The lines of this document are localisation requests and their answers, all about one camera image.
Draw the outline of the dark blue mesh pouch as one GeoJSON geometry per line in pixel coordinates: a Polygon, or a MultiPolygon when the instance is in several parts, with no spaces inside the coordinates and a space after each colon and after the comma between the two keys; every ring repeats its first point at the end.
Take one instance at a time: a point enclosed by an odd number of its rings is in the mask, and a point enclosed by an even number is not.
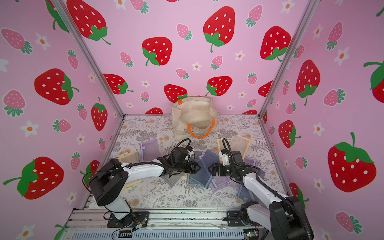
{"type": "Polygon", "coordinates": [[[208,168],[212,164],[218,163],[219,156],[216,155],[214,152],[201,152],[201,154],[198,156],[198,164],[201,169],[196,174],[190,174],[188,176],[187,182],[194,187],[203,187],[210,190],[209,185],[214,176],[210,173],[208,168]]]}

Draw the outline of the grey mesh pencil pouch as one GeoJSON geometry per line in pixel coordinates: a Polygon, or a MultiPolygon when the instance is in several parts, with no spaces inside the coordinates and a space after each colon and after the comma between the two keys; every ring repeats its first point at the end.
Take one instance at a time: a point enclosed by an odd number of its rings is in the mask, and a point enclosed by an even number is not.
{"type": "Polygon", "coordinates": [[[161,176],[161,178],[170,186],[170,188],[177,187],[179,184],[184,184],[186,181],[186,174],[180,173],[169,177],[169,175],[161,176]]]}

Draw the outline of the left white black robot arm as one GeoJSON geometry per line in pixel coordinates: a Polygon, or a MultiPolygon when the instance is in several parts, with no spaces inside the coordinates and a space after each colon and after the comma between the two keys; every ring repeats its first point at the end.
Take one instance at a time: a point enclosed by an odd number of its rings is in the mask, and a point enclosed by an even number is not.
{"type": "Polygon", "coordinates": [[[118,159],[109,160],[100,170],[93,171],[86,187],[93,194],[99,207],[106,208],[113,219],[119,222],[134,221],[135,214],[121,196],[123,187],[136,180],[167,176],[171,178],[181,173],[196,174],[198,162],[191,160],[194,150],[191,139],[183,139],[163,157],[149,162],[121,163],[118,159]]]}

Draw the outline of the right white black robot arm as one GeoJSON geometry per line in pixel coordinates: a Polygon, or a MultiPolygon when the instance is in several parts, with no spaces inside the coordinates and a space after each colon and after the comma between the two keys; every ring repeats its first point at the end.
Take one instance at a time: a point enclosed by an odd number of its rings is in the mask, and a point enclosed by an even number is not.
{"type": "Polygon", "coordinates": [[[312,227],[300,200],[280,194],[260,177],[261,169],[246,165],[239,151],[222,139],[221,164],[208,167],[213,176],[228,177],[252,192],[261,202],[248,202],[241,214],[247,224],[257,223],[272,233],[275,240],[313,240],[312,227]]]}

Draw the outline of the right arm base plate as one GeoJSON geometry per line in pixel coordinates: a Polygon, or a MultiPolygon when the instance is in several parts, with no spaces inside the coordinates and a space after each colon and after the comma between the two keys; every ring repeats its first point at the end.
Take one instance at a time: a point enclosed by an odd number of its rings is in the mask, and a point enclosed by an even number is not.
{"type": "Polygon", "coordinates": [[[261,227],[256,222],[246,220],[241,211],[227,211],[222,221],[227,222],[229,227],[261,227]]]}

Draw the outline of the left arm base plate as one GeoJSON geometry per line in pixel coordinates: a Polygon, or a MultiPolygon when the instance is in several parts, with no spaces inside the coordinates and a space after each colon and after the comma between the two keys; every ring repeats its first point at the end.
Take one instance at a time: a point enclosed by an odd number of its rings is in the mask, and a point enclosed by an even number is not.
{"type": "Polygon", "coordinates": [[[134,211],[123,213],[122,219],[117,218],[118,213],[111,213],[107,228],[145,228],[147,226],[150,212],[134,211]]]}

